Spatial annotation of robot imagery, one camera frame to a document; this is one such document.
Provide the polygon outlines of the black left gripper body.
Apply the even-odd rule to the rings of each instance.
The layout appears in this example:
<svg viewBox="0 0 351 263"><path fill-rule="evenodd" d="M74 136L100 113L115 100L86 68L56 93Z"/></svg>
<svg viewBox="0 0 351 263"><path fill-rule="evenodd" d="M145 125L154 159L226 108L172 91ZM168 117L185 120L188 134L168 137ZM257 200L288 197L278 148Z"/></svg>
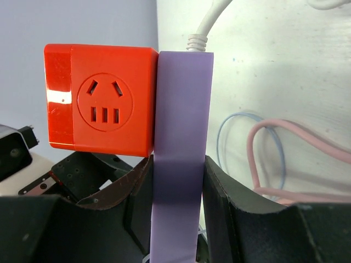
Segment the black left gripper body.
<svg viewBox="0 0 351 263"><path fill-rule="evenodd" d="M18 195L60 195L78 203L123 177L132 168L116 155L74 152L20 189Z"/></svg>

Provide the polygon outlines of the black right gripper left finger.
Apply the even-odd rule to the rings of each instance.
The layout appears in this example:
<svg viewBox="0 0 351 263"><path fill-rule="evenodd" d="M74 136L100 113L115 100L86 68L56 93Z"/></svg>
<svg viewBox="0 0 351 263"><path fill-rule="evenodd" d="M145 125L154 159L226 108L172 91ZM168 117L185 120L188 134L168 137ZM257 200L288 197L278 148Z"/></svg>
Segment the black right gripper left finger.
<svg viewBox="0 0 351 263"><path fill-rule="evenodd" d="M1 198L1 262L142 262L150 251L153 158L78 203Z"/></svg>

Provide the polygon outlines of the red cube socket adapter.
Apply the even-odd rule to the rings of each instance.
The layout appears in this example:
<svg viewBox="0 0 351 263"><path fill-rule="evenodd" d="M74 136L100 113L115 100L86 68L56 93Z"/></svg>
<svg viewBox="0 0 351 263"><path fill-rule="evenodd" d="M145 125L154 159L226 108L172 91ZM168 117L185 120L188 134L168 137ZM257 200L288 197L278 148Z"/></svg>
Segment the red cube socket adapter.
<svg viewBox="0 0 351 263"><path fill-rule="evenodd" d="M147 157L154 146L158 52L48 44L48 140L65 150Z"/></svg>

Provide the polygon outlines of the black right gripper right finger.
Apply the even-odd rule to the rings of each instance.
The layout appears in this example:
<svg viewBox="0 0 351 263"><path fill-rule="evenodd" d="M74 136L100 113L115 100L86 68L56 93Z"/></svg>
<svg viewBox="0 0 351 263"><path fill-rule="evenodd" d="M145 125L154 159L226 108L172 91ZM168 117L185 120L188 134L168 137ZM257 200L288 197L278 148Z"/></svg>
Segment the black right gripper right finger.
<svg viewBox="0 0 351 263"><path fill-rule="evenodd" d="M266 199L207 157L203 206L212 262L350 262L350 204Z"/></svg>

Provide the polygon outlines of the purple power strip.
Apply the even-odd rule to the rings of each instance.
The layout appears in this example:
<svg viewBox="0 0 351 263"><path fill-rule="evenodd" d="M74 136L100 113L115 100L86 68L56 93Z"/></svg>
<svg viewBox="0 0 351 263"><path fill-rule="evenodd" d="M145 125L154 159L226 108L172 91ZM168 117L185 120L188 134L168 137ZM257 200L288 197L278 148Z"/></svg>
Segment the purple power strip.
<svg viewBox="0 0 351 263"><path fill-rule="evenodd" d="M151 262L194 262L214 55L158 57Z"/></svg>

